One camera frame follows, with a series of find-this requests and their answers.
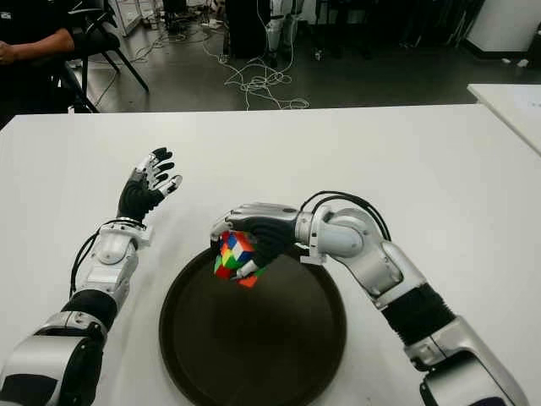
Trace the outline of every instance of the round tray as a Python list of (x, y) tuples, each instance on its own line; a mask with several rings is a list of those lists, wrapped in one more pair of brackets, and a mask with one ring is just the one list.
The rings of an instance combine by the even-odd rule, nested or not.
[(251, 289), (213, 274), (210, 250), (173, 282), (160, 345), (178, 389), (201, 406), (298, 406), (331, 382), (346, 342), (338, 289), (295, 247)]

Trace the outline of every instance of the rubik's cube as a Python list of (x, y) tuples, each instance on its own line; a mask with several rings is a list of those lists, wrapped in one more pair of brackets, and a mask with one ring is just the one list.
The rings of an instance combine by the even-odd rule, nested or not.
[[(220, 237), (220, 254), (214, 264), (215, 275), (229, 279), (238, 268), (252, 259), (254, 250), (255, 247), (248, 240), (246, 233), (226, 231)], [(237, 280), (237, 283), (252, 288), (262, 272), (260, 269), (244, 279)]]

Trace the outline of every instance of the electrical wire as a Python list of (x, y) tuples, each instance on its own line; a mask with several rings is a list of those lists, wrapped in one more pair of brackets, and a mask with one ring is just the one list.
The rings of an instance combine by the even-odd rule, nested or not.
[(115, 80), (117, 79), (117, 76), (118, 76), (118, 72), (115, 71), (115, 74), (112, 76), (112, 79), (111, 79), (111, 81), (109, 82), (109, 85), (107, 85), (107, 87), (105, 88), (105, 90), (101, 93), (100, 97), (98, 97), (98, 100), (96, 100), (96, 104), (95, 104), (96, 107), (100, 106), (101, 99), (102, 99), (103, 96), (107, 93), (107, 91), (111, 88), (112, 84), (115, 83)]
[[(260, 22), (263, 25), (263, 28), (266, 33), (265, 22), (263, 21), (260, 15), (259, 0), (256, 1), (256, 8), (257, 8), (257, 14), (260, 19)], [(232, 76), (226, 79), (226, 81), (224, 82), (224, 86), (229, 86), (229, 85), (238, 86), (238, 89), (244, 93), (244, 101), (246, 103), (247, 111), (250, 109), (249, 95), (269, 100), (273, 102), (274, 104), (276, 104), (276, 107), (280, 110), (309, 108), (310, 103), (308, 103), (305, 99), (301, 97), (295, 97), (291, 100), (281, 100), (274, 97), (271, 92), (271, 88), (273, 86), (290, 85), (292, 83), (292, 77), (288, 74), (285, 74), (285, 72), (287, 72), (293, 65), (293, 60), (294, 60), (293, 32), (294, 32), (294, 29), (292, 28), (291, 38), (290, 38), (291, 60), (289, 61), (289, 64), (283, 70), (280, 70), (280, 71), (267, 66), (265, 61), (262, 59), (262, 56), (250, 59), (243, 68), (237, 69), (233, 67), (232, 65), (229, 65), (223, 62), (218, 55), (210, 53), (209, 50), (206, 48), (205, 44), (203, 44), (203, 50), (210, 57), (216, 58), (216, 60), (218, 61), (220, 65), (223, 65), (234, 72)], [(268, 49), (269, 49), (268, 39), (265, 39), (264, 54), (267, 53)], [(252, 76), (250, 80), (245, 81), (243, 72), (251, 68), (262, 68), (265, 70), (265, 74)]]
[(74, 264), (73, 264), (73, 266), (71, 268), (71, 277), (69, 279), (69, 298), (71, 298), (72, 295), (77, 290), (77, 287), (75, 285), (75, 280), (77, 278), (77, 272), (79, 271), (79, 268), (80, 268), (81, 264), (83, 263), (83, 261), (85, 260), (86, 256), (90, 253), (90, 250), (92, 250), (92, 247), (94, 246), (94, 243), (96, 242), (96, 240), (98, 238), (98, 235), (100, 235), (101, 228), (103, 226), (106, 226), (107, 224), (113, 224), (113, 223), (118, 223), (118, 222), (122, 222), (122, 223), (125, 223), (125, 224), (130, 224), (132, 226), (137, 226), (137, 227), (140, 227), (140, 228), (143, 228), (143, 229), (146, 228), (146, 226), (142, 222), (136, 222), (135, 220), (130, 220), (130, 219), (127, 219), (127, 218), (124, 218), (124, 219), (116, 218), (114, 220), (104, 222), (102, 225), (100, 225), (100, 227), (96, 230), (96, 232), (93, 233), (83, 243), (83, 245), (79, 249), (79, 252), (75, 256), (75, 261), (74, 261)]
[(315, 197), (320, 196), (320, 195), (332, 195), (332, 196), (328, 196), (328, 197), (325, 197), (325, 198), (319, 200), (314, 205), (314, 208), (312, 209), (313, 214), (317, 211), (317, 209), (319, 209), (321, 207), (321, 205), (323, 205), (327, 201), (330, 201), (330, 200), (347, 200), (347, 201), (350, 201), (350, 202), (354, 203), (355, 205), (361, 207), (363, 210), (365, 210), (374, 219), (374, 221), (378, 225), (378, 228), (380, 229), (381, 235), (383, 236), (383, 238), (387, 239), (388, 241), (391, 241), (391, 233), (389, 232), (389, 228), (387, 227), (387, 224), (385, 223), (385, 220), (383, 219), (381, 214), (378, 212), (378, 210), (374, 206), (372, 206), (372, 204), (370, 204), (370, 202), (368, 202), (367, 200), (362, 199), (361, 197), (358, 197), (356, 195), (351, 195), (349, 193), (335, 191), (335, 190), (321, 190), (320, 192), (315, 193), (312, 196), (310, 196), (301, 205), (299, 211), (303, 211), (304, 208), (308, 205), (308, 203), (310, 201), (312, 201)]
[[(195, 31), (193, 34), (197, 34), (198, 32), (203, 32), (202, 30), (197, 30)], [(158, 49), (158, 48), (163, 48), (165, 47), (167, 44), (173, 44), (173, 43), (183, 43), (183, 44), (192, 44), (192, 43), (197, 43), (197, 42), (203, 42), (203, 41), (208, 41), (213, 35), (214, 33), (210, 33), (206, 36), (206, 38), (202, 39), (202, 40), (197, 40), (197, 41), (186, 41), (188, 38), (189, 38), (189, 34), (178, 34), (176, 36), (169, 36), (167, 34), (162, 34), (161, 36), (159, 36), (156, 40), (154, 40), (152, 42), (151, 45), (147, 46), (147, 47), (142, 47), (140, 48), (139, 50), (137, 50), (135, 52), (135, 59), (132, 59), (130, 60), (129, 62), (130, 63), (148, 63), (148, 59), (146, 58), (154, 49)], [(109, 62), (107, 61), (96, 61), (96, 60), (92, 60), (92, 59), (89, 59), (90, 62), (93, 62), (93, 63), (104, 63), (104, 64), (109, 64)], [(124, 63), (122, 62), (117, 62), (117, 61), (113, 61), (116, 65), (120, 65), (120, 66), (123, 66)], [(109, 84), (107, 85), (107, 87), (105, 88), (105, 90), (101, 93), (101, 95), (98, 97), (97, 101), (96, 101), (96, 107), (98, 107), (101, 103), (101, 99), (103, 99), (103, 97), (105, 96), (105, 94), (109, 91), (109, 89), (111, 88), (112, 84), (115, 82), (115, 80), (117, 79), (118, 77), (118, 72), (115, 72), (114, 76), (112, 77), (111, 81), (109, 82)]]

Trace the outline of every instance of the white table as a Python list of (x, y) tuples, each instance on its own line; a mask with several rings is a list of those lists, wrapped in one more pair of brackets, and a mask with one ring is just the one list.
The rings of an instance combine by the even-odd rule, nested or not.
[(541, 155), (541, 85), (469, 85), (467, 89)]
[[(481, 105), (16, 118), (0, 133), (0, 360), (59, 311), (77, 249), (114, 216), (133, 165), (163, 145), (184, 183), (147, 218), (156, 237), (110, 333), (96, 405), (188, 405), (158, 345), (172, 280), (226, 210), (297, 206), (329, 188), (380, 209), (394, 241), (541, 404), (541, 160)], [(348, 272), (329, 271), (347, 346), (314, 404), (419, 405), (421, 374), (400, 339)]]

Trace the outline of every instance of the concrete floor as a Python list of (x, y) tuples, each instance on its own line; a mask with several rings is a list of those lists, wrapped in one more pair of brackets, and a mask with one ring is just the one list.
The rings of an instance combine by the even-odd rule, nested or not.
[[(154, 49), (145, 61), (134, 66), (150, 87), (146, 94), (130, 72), (122, 67), (99, 104), (101, 112), (177, 112), (244, 110), (244, 93), (235, 86), (224, 86), (232, 71), (209, 57), (221, 52), (222, 35), (208, 33), (197, 24), (184, 42)], [(138, 27), (123, 41), (123, 50), (132, 58), (138, 49), (148, 47), (160, 36), (158, 30)], [(238, 68), (245, 61), (231, 61)], [(281, 61), (279, 68), (287, 62)], [(262, 74), (263, 69), (247, 71)], [(463, 48), (419, 47), (403, 49), (373, 46), (373, 57), (364, 59), (353, 47), (343, 57), (325, 55), (314, 59), (313, 42), (301, 32), (295, 46), (295, 60), (287, 72), (289, 85), (273, 87), (274, 97), (302, 97), (311, 108), (372, 107), (475, 102), (467, 92), (469, 83), (541, 84), (541, 72), (505, 65), (500, 60), (482, 60)], [(89, 97), (95, 101), (109, 83), (114, 71), (106, 63), (92, 63)], [(273, 109), (272, 101), (250, 96), (251, 109)]]

